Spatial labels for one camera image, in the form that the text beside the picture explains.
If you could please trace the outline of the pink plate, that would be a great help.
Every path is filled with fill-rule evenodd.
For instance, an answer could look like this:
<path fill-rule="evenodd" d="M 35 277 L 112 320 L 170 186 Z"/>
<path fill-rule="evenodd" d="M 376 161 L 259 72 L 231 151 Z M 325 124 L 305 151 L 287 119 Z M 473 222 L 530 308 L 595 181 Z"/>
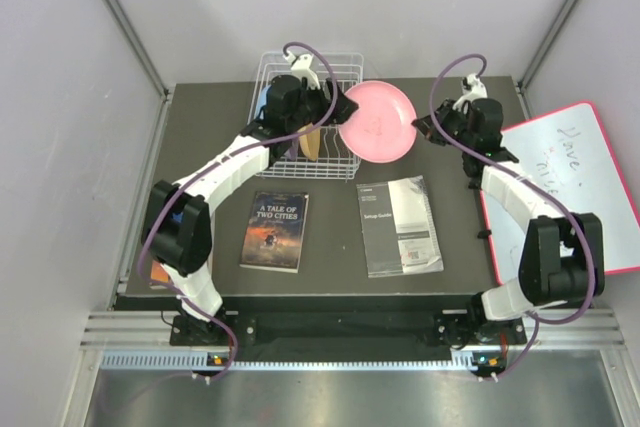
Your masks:
<path fill-rule="evenodd" d="M 345 146 L 361 160 L 391 163 L 413 147 L 417 131 L 412 122 L 416 110 L 398 87 L 380 80 L 361 82 L 346 92 L 358 105 L 348 121 L 339 126 Z"/>

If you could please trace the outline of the orange plate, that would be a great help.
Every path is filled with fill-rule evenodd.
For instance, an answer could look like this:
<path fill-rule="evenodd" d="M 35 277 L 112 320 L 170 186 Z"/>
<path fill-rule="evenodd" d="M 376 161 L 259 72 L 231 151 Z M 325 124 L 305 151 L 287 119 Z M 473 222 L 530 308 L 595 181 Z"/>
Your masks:
<path fill-rule="evenodd" d="M 319 158 L 321 146 L 321 129 L 314 129 L 310 133 L 299 137 L 299 146 L 303 155 L 310 161 L 316 162 Z"/>

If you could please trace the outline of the white wire dish rack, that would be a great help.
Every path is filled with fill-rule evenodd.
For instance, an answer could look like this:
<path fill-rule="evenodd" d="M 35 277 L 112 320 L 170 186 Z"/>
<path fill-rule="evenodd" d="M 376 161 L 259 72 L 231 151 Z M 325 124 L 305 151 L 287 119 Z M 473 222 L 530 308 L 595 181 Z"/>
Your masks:
<path fill-rule="evenodd" d="M 339 136 L 338 128 L 358 110 L 346 91 L 363 80 L 363 56 L 309 52 L 262 55 L 248 114 L 249 130 L 259 138 L 279 138 L 311 126 L 300 138 L 273 144 L 265 178 L 351 180 L 361 159 Z"/>

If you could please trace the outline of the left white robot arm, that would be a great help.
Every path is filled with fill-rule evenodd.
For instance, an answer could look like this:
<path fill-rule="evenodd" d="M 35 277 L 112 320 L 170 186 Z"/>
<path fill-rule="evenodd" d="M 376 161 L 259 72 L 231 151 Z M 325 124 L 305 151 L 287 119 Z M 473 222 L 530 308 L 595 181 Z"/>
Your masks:
<path fill-rule="evenodd" d="M 265 100 L 232 144 L 199 171 L 151 189 L 141 243 L 166 270 L 182 309 L 193 317 L 192 331 L 205 343 L 226 334 L 218 313 L 221 295 L 211 278 L 212 216 L 244 182 L 272 167 L 313 125 L 340 125 L 358 110 L 337 82 L 318 89 L 293 75 L 279 75 L 263 90 Z"/>

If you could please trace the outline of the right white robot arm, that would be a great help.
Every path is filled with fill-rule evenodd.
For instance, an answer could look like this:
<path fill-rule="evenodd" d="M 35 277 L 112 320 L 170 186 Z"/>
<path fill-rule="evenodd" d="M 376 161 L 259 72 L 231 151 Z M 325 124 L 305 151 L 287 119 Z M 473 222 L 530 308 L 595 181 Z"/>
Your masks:
<path fill-rule="evenodd" d="M 506 321 L 566 303 L 590 306 L 605 287 L 604 239 L 593 213 L 572 213 L 529 180 L 502 144 L 503 109 L 488 98 L 446 100 L 412 125 L 437 145 L 462 152 L 469 186 L 497 201 L 524 234 L 517 275 L 474 295 L 467 331 L 487 343 Z"/>

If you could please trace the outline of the purple plate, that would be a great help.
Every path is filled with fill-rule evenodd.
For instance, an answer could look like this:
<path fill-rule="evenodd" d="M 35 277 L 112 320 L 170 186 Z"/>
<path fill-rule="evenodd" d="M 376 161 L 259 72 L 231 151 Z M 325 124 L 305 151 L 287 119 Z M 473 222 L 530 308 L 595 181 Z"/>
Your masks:
<path fill-rule="evenodd" d="M 288 150 L 285 153 L 285 158 L 287 160 L 295 161 L 298 156 L 298 150 L 299 150 L 299 142 L 297 139 L 294 139 L 291 143 L 291 146 L 288 148 Z"/>

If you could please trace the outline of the blue plate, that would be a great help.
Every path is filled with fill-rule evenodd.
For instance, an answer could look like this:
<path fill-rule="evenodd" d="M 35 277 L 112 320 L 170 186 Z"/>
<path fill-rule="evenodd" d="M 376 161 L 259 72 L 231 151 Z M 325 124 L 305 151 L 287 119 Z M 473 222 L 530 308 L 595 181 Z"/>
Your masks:
<path fill-rule="evenodd" d="M 255 111 L 254 111 L 254 117 L 256 119 L 260 119 L 262 117 L 263 108 L 267 104 L 267 93 L 268 93 L 269 89 L 270 89 L 269 86 L 265 86 L 260 91 L 260 94 L 259 94 L 258 99 L 256 101 L 256 107 L 255 107 Z"/>

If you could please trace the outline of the grey setup guide booklet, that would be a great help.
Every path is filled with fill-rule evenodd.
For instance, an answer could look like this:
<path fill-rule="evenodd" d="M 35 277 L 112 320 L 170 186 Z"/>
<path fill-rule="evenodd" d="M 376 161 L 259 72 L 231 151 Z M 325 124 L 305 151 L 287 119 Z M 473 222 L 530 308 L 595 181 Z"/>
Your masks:
<path fill-rule="evenodd" d="M 444 270 L 422 176 L 359 184 L 357 196 L 370 278 Z"/>

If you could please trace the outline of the pink framed whiteboard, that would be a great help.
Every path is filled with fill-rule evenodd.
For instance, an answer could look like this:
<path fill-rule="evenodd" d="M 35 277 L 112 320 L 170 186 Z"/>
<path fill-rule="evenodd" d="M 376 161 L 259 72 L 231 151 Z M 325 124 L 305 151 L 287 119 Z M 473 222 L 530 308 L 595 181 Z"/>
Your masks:
<path fill-rule="evenodd" d="M 502 134 L 533 182 L 570 211 L 601 220 L 607 275 L 639 268 L 639 211 L 592 103 L 560 108 Z"/>

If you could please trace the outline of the Tale of Two Cities book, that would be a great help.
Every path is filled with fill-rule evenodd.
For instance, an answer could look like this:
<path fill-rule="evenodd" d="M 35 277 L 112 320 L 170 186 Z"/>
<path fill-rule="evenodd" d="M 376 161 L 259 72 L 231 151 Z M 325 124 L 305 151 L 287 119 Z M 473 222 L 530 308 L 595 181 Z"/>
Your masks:
<path fill-rule="evenodd" d="M 308 212 L 309 194 L 255 194 L 239 265 L 243 268 L 297 273 Z"/>

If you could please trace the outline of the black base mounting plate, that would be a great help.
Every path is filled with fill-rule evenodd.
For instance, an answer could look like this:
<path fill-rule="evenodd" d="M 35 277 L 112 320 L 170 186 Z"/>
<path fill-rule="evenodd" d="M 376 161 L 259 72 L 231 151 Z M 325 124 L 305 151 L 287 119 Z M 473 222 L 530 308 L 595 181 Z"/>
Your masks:
<path fill-rule="evenodd" d="M 475 330 L 464 312 L 228 312 L 217 317 L 242 346 L 280 339 L 412 339 L 428 346 L 522 346 L 520 320 L 486 324 Z"/>

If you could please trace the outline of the blue fantasy cover book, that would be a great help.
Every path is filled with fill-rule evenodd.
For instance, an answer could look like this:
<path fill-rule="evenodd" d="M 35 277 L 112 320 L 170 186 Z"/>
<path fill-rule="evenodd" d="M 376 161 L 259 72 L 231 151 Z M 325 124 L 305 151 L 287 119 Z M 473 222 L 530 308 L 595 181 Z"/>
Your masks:
<path fill-rule="evenodd" d="M 162 264 L 153 260 L 151 263 L 149 287 L 152 290 L 166 290 L 171 284 L 171 278 Z"/>

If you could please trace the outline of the aluminium frame rail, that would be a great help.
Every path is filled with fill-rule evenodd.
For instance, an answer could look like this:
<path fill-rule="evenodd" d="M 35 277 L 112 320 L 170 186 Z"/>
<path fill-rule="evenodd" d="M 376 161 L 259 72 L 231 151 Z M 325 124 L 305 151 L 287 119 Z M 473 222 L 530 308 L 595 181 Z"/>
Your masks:
<path fill-rule="evenodd" d="M 170 327 L 150 311 L 96 312 L 89 315 L 81 344 L 98 349 L 152 349 L 169 344 Z M 626 346 L 610 309 L 590 309 L 567 324 L 543 324 L 534 347 L 539 350 L 601 350 Z"/>

